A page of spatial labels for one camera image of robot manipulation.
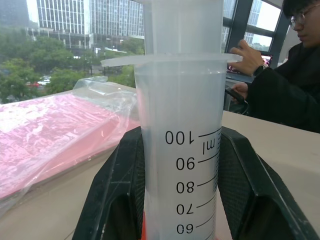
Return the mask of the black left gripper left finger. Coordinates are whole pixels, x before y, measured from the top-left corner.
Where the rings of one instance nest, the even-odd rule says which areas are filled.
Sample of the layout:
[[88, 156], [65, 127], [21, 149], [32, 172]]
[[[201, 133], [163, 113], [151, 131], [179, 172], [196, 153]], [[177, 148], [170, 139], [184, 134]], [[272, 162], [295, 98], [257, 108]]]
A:
[[93, 178], [72, 240], [142, 240], [144, 201], [144, 144], [136, 127]]

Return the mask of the person in black jacket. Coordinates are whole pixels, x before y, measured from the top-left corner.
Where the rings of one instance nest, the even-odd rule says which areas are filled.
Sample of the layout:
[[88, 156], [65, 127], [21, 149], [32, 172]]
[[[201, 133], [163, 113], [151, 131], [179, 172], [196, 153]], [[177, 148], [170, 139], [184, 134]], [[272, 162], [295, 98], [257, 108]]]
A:
[[[320, 0], [283, 0], [282, 10], [300, 43], [279, 67], [232, 88], [248, 116], [320, 134]], [[237, 48], [251, 47], [242, 39]]]

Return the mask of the open laptop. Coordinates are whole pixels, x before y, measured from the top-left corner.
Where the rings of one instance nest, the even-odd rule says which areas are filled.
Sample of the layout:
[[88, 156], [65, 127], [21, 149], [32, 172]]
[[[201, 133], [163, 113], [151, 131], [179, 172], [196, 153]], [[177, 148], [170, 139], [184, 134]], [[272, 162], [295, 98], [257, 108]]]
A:
[[240, 61], [231, 62], [229, 65], [239, 71], [242, 74], [245, 74], [249, 77], [256, 78], [258, 77], [264, 70], [269, 70], [270, 68], [265, 64], [262, 54], [260, 51], [255, 50], [253, 48], [237, 48], [233, 47], [230, 50], [231, 54], [235, 54], [237, 56], [242, 57]]

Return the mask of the pink sheets in plastic bag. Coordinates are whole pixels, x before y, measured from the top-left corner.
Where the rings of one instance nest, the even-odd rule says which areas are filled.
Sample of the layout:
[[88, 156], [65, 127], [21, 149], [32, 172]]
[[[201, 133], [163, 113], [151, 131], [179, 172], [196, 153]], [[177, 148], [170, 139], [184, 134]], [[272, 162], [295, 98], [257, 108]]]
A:
[[102, 76], [0, 105], [0, 218], [38, 185], [113, 149], [138, 125], [136, 89]]

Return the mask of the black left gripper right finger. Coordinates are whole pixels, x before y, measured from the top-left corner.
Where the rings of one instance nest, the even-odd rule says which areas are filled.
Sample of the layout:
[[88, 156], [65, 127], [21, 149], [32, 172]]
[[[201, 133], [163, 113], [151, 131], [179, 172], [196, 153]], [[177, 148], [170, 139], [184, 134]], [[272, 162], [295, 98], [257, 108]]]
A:
[[281, 177], [237, 131], [223, 127], [218, 189], [233, 240], [319, 240]]

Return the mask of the black smartphone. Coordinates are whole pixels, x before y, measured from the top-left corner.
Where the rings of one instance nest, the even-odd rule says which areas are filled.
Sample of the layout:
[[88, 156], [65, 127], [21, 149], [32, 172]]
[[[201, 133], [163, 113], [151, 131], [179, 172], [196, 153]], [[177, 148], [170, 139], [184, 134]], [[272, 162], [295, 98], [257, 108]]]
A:
[[234, 98], [240, 104], [244, 104], [246, 102], [244, 97], [232, 88], [229, 88], [229, 87], [226, 88], [225, 93], [230, 95], [232, 98]]

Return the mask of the translucent plastic measuring cylinder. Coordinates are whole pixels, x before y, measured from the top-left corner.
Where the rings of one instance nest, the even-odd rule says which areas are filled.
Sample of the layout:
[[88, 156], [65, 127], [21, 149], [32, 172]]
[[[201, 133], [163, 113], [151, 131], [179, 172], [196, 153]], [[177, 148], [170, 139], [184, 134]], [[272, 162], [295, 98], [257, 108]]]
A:
[[228, 63], [224, 0], [140, 0], [145, 53], [134, 67], [145, 159], [146, 240], [215, 240]]

